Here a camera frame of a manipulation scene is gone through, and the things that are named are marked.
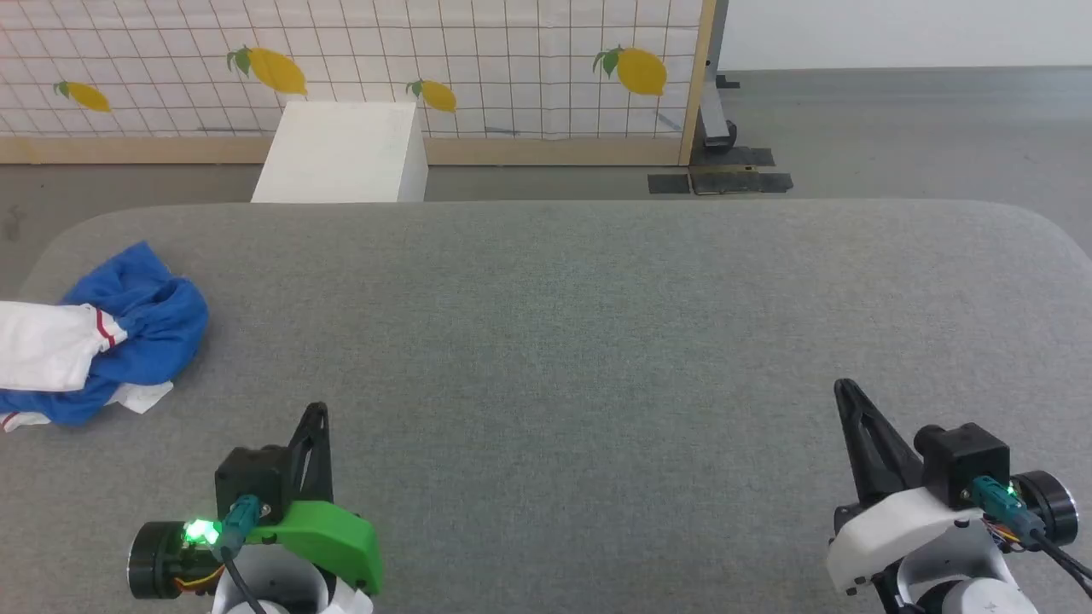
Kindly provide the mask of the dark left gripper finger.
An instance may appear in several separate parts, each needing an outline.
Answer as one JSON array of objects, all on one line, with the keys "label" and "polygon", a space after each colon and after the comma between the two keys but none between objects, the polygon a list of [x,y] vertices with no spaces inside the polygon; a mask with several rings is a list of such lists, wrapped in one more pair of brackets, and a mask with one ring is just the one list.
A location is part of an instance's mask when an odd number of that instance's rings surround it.
[{"label": "dark left gripper finger", "polygon": [[324,402],[312,402],[288,445],[292,501],[333,501],[330,415]]}]

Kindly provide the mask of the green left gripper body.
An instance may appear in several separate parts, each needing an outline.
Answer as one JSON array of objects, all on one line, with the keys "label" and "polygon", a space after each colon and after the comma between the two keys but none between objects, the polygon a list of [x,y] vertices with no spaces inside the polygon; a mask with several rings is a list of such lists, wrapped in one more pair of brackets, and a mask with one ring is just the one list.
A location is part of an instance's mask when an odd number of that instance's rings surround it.
[{"label": "green left gripper body", "polygon": [[380,550],[368,521],[330,501],[280,510],[275,521],[270,505],[238,499],[218,520],[149,522],[128,557],[132,595],[371,600],[380,592]]}]

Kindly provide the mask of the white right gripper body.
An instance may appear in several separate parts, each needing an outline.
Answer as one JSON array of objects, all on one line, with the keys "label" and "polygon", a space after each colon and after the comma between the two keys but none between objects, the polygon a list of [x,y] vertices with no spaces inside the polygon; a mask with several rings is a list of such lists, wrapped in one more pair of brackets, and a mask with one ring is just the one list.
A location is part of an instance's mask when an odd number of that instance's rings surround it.
[{"label": "white right gripper body", "polygon": [[952,508],[924,487],[900,492],[836,529],[826,558],[834,589],[854,595],[1020,597],[1005,555],[1040,552],[1079,582],[1081,565],[1064,546],[1073,501],[1045,472],[1002,484],[973,479]]}]

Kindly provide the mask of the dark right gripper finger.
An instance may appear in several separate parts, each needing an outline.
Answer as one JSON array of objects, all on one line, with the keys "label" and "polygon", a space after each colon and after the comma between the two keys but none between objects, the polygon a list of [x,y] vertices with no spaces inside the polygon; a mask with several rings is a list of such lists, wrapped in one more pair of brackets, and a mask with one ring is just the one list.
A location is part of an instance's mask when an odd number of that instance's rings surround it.
[{"label": "dark right gripper finger", "polygon": [[851,379],[834,382],[834,395],[860,506],[921,487],[923,461],[898,435],[859,385]]}]

